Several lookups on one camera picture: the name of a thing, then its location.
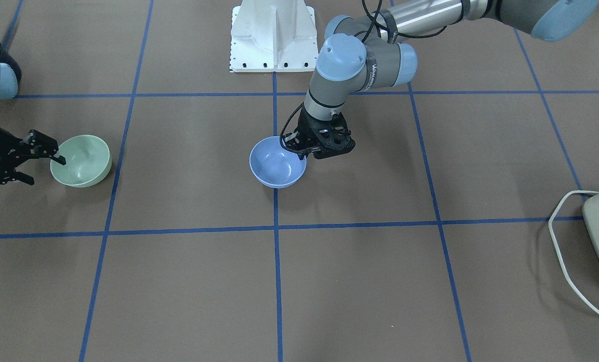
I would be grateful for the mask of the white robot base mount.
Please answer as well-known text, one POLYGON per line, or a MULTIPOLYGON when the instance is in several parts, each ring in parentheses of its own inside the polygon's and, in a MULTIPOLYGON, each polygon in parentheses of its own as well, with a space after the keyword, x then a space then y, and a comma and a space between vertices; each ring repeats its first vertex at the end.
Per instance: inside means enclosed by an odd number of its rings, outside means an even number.
POLYGON ((230 71, 314 71, 315 9, 306 2, 242 1, 233 7, 231 21, 230 71))

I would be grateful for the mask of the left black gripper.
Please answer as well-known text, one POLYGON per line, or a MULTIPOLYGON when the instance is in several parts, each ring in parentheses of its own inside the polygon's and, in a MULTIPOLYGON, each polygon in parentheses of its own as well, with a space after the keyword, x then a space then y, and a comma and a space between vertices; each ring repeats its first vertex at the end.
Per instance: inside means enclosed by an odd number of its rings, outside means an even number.
POLYGON ((281 147, 294 154, 309 154, 325 159, 351 152, 356 146, 345 117, 336 113, 329 121, 312 117, 305 107, 299 113, 297 128, 281 134, 281 147))

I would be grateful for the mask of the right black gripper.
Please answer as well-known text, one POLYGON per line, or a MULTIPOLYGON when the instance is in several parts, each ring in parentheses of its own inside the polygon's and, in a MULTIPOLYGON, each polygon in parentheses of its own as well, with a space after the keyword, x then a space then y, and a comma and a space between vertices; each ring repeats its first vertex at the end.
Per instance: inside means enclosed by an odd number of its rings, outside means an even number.
POLYGON ((65 157, 60 155, 54 138, 38 130, 30 130, 21 139, 0 128, 0 184, 20 182, 33 186, 35 179, 16 168, 28 159, 40 158, 48 158, 61 165, 67 164, 65 157))

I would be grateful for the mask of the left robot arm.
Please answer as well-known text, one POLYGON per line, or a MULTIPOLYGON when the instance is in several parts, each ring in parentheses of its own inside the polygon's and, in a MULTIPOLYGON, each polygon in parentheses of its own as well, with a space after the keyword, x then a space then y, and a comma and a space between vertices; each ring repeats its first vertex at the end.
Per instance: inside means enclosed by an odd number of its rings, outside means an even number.
POLYGON ((407 84, 418 69, 408 39, 440 35, 463 21, 493 19, 534 39, 560 41, 579 28, 598 1, 407 1, 363 18, 329 21, 295 130, 281 131, 280 147, 304 159, 351 152, 355 141, 341 112, 352 92, 407 84))

